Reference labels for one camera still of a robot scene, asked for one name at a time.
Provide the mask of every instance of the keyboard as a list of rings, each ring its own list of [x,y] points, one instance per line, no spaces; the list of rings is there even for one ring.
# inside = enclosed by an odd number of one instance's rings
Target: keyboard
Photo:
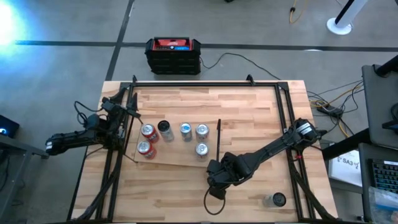
[[[398,162],[370,160],[373,171],[372,186],[378,189],[398,193]]]

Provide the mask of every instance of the can lid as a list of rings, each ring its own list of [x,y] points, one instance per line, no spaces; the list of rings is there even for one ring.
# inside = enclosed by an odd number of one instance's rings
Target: can lid
[[[199,124],[197,126],[197,133],[198,134],[207,134],[209,132],[209,127],[205,124]]]
[[[199,143],[197,144],[196,148],[195,148],[197,154],[199,155],[206,155],[209,152],[209,148],[207,147],[207,145],[205,143]]]
[[[161,121],[159,124],[157,124],[157,129],[159,131],[167,131],[170,128],[170,123],[168,121]]]
[[[143,134],[151,134],[152,132],[154,132],[154,127],[150,124],[144,124],[141,128],[141,132]]]
[[[182,123],[180,126],[180,131],[182,133],[188,133],[191,131],[191,125],[188,123]]]
[[[147,141],[142,141],[138,144],[137,149],[140,153],[146,153],[150,149],[150,144]]]
[[[286,197],[284,194],[277,192],[272,197],[272,201],[278,207],[283,207],[286,204]]]

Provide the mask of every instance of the floor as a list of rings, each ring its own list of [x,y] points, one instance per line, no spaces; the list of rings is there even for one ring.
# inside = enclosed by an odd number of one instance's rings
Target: floor
[[[307,90],[316,93],[360,80],[361,66],[384,63],[398,52],[394,0],[369,0],[347,36],[325,27],[341,10],[336,1],[308,0],[300,20],[289,24],[292,4],[293,0],[0,1],[0,17],[8,16],[2,20],[6,26],[0,42],[18,40],[16,45],[0,46],[0,95],[5,96],[0,98],[0,113],[21,124],[20,141],[44,148],[52,134],[81,129],[73,102],[95,107],[104,80],[131,80],[132,75],[139,80],[243,80],[247,74],[256,80],[273,79],[230,55],[197,76],[154,75],[142,48],[154,36],[199,40],[206,66],[224,52],[244,55],[283,80],[305,80]],[[295,16],[302,8],[303,0]],[[342,90],[323,97],[333,99]],[[355,99],[359,109],[344,119],[358,132],[367,127],[363,92]],[[321,129],[332,127],[329,118],[315,121]],[[339,129],[325,137],[343,138]],[[64,221],[83,154],[74,149],[47,161],[34,158],[26,188],[18,194],[24,205],[12,211],[12,219]],[[359,194],[333,189],[333,195],[340,218],[362,215]]]

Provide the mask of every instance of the wooden table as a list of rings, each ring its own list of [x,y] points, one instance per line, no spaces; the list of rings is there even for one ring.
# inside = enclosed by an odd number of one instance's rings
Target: wooden table
[[[296,118],[313,123],[303,81],[288,81]],[[112,96],[120,82],[105,82],[102,96]],[[138,108],[145,123],[222,120],[220,157],[252,152],[282,135],[275,100],[275,90],[268,87],[145,87],[138,93]],[[284,111],[288,118],[287,106]],[[139,123],[134,122],[127,155],[134,157]],[[98,146],[89,147],[88,152]],[[90,155],[83,167],[72,218],[78,217],[91,203],[101,185],[106,150]],[[311,190],[321,204],[337,217],[322,153],[314,148],[304,151]],[[203,208],[208,188],[206,168],[165,164],[138,164],[123,158],[114,222],[294,222],[297,215],[290,183],[286,153],[281,152],[261,164],[254,177],[226,194],[223,212],[213,216]],[[282,208],[262,205],[265,195],[282,192],[287,203]],[[304,214],[308,214],[305,196],[300,189]],[[104,204],[105,216],[109,196]],[[218,211],[221,201],[208,197],[208,207]]]

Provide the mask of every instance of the red soda can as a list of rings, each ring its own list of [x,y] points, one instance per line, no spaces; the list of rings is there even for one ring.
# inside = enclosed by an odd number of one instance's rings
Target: red soda can
[[[159,134],[157,134],[155,127],[151,124],[144,124],[141,128],[141,133],[150,143],[156,143],[159,140]]]
[[[138,152],[146,159],[153,159],[156,156],[156,149],[149,141],[142,141],[137,145]]]

